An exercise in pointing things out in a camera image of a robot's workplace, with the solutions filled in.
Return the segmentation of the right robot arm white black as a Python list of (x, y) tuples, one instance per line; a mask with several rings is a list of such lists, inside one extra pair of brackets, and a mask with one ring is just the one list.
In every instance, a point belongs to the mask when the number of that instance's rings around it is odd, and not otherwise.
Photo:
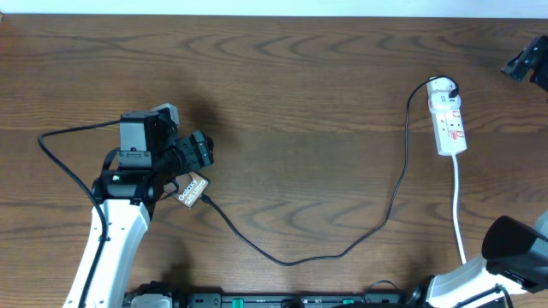
[(408, 296), (408, 307), (511, 307), (514, 294), (547, 288), (547, 215), (533, 226), (510, 216), (499, 217), (488, 229), (478, 257), (468, 259), (459, 223), (460, 175), (458, 154), (468, 146), (460, 111), (459, 86), (449, 76), (432, 76), (423, 84), (432, 115), (438, 155), (450, 157), (454, 174), (452, 223), (461, 266), (434, 275)]

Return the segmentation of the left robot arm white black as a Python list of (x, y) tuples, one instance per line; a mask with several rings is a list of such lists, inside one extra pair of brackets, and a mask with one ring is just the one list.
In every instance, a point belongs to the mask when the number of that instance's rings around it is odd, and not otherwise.
[(175, 198), (192, 207), (208, 187), (200, 169), (213, 163), (213, 142), (201, 131), (151, 133), (120, 130), (120, 147), (93, 184), (92, 225), (67, 307), (120, 307), (135, 254), (155, 205)]

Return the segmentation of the Galaxy smartphone with bronze screen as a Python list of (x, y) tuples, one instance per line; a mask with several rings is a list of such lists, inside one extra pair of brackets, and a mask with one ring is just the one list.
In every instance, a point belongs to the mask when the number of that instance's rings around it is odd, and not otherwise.
[(173, 198), (191, 209), (210, 186), (210, 180), (197, 172), (179, 175), (175, 178), (178, 188)]

